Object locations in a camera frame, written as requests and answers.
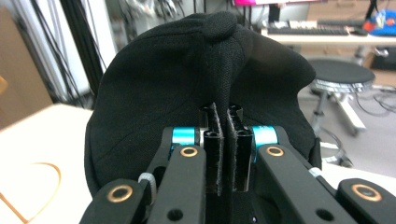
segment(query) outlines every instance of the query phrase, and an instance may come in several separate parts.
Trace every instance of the stool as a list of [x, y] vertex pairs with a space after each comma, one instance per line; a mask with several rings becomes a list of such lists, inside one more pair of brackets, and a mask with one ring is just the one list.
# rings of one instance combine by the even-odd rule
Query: stool
[[[347, 100], [349, 93], [370, 89], [375, 79], [374, 73], [355, 63], [329, 59], [310, 60], [309, 62], [317, 72], [315, 80], [311, 83], [311, 90], [320, 93], [318, 107], [314, 111], [311, 121], [315, 135], [318, 136], [322, 130], [323, 109], [330, 96], [333, 96], [337, 104], [341, 106], [354, 135], [365, 130], [366, 127]], [[338, 145], [341, 145], [338, 139], [335, 140]], [[344, 161], [350, 162], [341, 146], [339, 146], [339, 153], [336, 159], [341, 163]]]

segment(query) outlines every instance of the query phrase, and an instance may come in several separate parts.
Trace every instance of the wooden surface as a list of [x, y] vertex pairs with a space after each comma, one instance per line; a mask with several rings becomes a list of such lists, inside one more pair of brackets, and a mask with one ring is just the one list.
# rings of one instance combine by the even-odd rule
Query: wooden surface
[[10, 13], [0, 7], [0, 129], [52, 104], [35, 63]]

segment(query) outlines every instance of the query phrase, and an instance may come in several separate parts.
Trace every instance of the cable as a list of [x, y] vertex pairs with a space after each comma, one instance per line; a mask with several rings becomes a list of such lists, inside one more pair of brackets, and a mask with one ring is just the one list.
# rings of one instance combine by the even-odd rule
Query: cable
[[[98, 54], [99, 59], [100, 59], [101, 63], [103, 64], [103, 67], [105, 68], [105, 70], [107, 70], [107, 67], [106, 67], [106, 64], [105, 64], [105, 60], [103, 60], [102, 54], [100, 53], [99, 38], [98, 38], [98, 34], [96, 33], [95, 23], [94, 23], [93, 15], [92, 15], [91, 4], [90, 4], [89, 0], [87, 0], [87, 5], [88, 5], [88, 10], [90, 11], [93, 31], [94, 31], [94, 35], [95, 35], [95, 39], [93, 41], [93, 44], [95, 45], [96, 53]], [[86, 13], [81, 13], [81, 14], [83, 15], [82, 18], [84, 19], [84, 21], [88, 24], [88, 20], [86, 18]], [[87, 26], [88, 26], [88, 29], [90, 30], [91, 35], [92, 35], [91, 26], [89, 24]]]
[[[396, 102], [394, 103], [394, 105], [390, 105], [385, 102], [387, 99], [396, 100], [396, 91], [381, 91], [369, 97], [362, 97], [358, 93], [355, 93], [355, 95], [356, 95], [356, 102], [359, 108], [369, 115], [375, 117], [385, 117], [388, 116], [390, 113], [396, 113]], [[361, 100], [366, 100], [366, 101], [375, 100], [382, 108], [385, 109], [385, 111], [383, 113], [375, 113], [369, 111], [368, 109], [364, 108], [364, 106], [362, 106]]]
[[31, 4], [35, 11], [35, 14], [37, 15], [38, 21], [40, 22], [40, 25], [44, 31], [44, 35], [46, 37], [46, 40], [48, 41], [49, 48], [55, 58], [56, 63], [58, 64], [58, 68], [59, 68], [59, 70], [61, 72], [61, 76], [64, 80], [64, 85], [66, 87], [66, 94], [69, 97], [67, 103], [70, 104], [70, 101], [78, 100], [80, 105], [82, 107], [84, 107], [84, 104], [81, 101], [81, 96], [78, 92], [77, 84], [76, 84], [75, 80], [73, 79], [73, 77], [71, 76], [70, 70], [68, 69], [67, 61], [65, 60], [64, 56], [62, 55], [62, 53], [59, 49], [59, 46], [58, 46], [52, 32], [50, 31], [50, 28], [43, 16], [41, 10], [40, 10], [38, 3], [36, 2], [36, 0], [31, 0]]
[[177, 1], [177, 5], [178, 5], [178, 7], [180, 7], [181, 14], [183, 15], [183, 17], [186, 17], [186, 14], [184, 13], [184, 9], [183, 9], [183, 7], [181, 6], [181, 1]]

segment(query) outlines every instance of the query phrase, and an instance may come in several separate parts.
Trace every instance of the white cable tie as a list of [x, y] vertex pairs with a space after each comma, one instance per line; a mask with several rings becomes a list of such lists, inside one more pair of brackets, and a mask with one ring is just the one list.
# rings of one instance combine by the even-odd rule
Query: white cable tie
[[144, 179], [149, 182], [150, 189], [151, 189], [151, 204], [154, 204], [155, 199], [157, 197], [157, 183], [155, 182], [155, 177], [154, 177], [154, 175], [152, 175], [150, 173], [142, 173], [139, 176], [139, 179], [137, 180], [137, 182], [140, 183], [140, 181], [142, 181]]
[[321, 176], [322, 172], [318, 167], [313, 167], [309, 169], [309, 173], [314, 177], [317, 178], [318, 176]]

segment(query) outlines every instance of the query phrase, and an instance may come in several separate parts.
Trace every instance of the black fabric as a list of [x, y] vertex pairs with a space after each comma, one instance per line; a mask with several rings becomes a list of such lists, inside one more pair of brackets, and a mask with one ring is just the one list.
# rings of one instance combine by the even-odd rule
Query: black fabric
[[317, 72], [317, 79], [335, 83], [365, 83], [375, 79], [374, 73], [358, 64], [316, 59], [309, 61]]
[[[212, 102], [223, 132], [229, 104], [241, 105], [246, 125], [282, 126], [308, 160], [315, 135], [297, 93], [314, 77], [303, 57], [236, 25], [228, 12], [194, 14], [143, 33], [118, 53], [101, 81], [86, 132], [91, 195], [118, 178], [137, 180], [158, 149], [163, 128], [198, 126], [199, 107]], [[213, 204], [230, 200], [227, 191], [212, 196]], [[248, 194], [232, 197], [233, 204], [208, 214], [230, 216], [228, 209], [236, 209], [230, 219], [251, 220], [250, 205], [238, 205], [248, 203]]]

